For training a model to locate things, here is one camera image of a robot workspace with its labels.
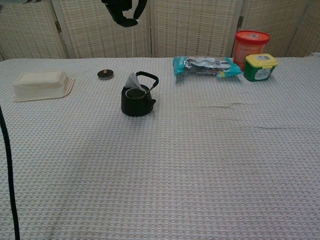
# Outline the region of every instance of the black cable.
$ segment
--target black cable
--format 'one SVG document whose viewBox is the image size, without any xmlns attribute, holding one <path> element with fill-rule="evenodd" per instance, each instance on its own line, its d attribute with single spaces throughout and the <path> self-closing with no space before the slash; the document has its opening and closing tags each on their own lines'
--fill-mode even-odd
<svg viewBox="0 0 320 240">
<path fill-rule="evenodd" d="M 10 139 L 9 139 L 5 118 L 2 114 L 1 106 L 0 106 L 0 125 L 1 125 L 2 134 L 3 134 L 6 159 L 7 159 L 7 165 L 8 165 L 8 182 L 9 182 L 11 211 L 12 211 L 13 224 L 14 224 L 14 235 L 15 235 L 15 240 L 20 240 L 19 220 L 18 220 L 18 212 L 17 212 L 16 199 L 15 199 L 14 171 L 12 167 Z"/>
</svg>

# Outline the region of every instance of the plastic bag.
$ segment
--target plastic bag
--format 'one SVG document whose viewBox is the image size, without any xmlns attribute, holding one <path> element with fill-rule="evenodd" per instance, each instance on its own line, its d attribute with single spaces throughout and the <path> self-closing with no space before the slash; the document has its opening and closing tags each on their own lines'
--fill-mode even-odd
<svg viewBox="0 0 320 240">
<path fill-rule="evenodd" d="M 228 57 L 224 60 L 215 57 L 176 56 L 173 58 L 174 75 L 204 74 L 225 78 L 241 74 L 239 66 Z"/>
</svg>

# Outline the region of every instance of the white waffle tablecloth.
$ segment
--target white waffle tablecloth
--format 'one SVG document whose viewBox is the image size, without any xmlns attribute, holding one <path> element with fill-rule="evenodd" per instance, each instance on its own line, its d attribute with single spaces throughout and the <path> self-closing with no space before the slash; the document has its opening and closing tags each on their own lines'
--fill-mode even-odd
<svg viewBox="0 0 320 240">
<path fill-rule="evenodd" d="M 171 58 L 0 63 L 21 238 L 320 239 L 320 57 L 278 62 L 260 82 L 176 82 Z M 70 95 L 13 101 L 20 73 L 46 70 L 75 79 Z M 133 71 L 159 77 L 147 116 L 121 112 Z M 1 141 L 0 239 L 13 239 L 6 161 Z"/>
</svg>

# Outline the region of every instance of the tea bag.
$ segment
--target tea bag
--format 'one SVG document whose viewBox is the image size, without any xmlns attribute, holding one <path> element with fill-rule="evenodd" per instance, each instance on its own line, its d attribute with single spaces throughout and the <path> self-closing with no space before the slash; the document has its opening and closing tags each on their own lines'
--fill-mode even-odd
<svg viewBox="0 0 320 240">
<path fill-rule="evenodd" d="M 126 81 L 126 84 L 124 86 L 125 88 L 129 89 L 139 89 L 141 91 L 145 91 L 142 86 L 140 85 L 138 78 L 135 73 L 131 73 L 128 80 Z"/>
</svg>

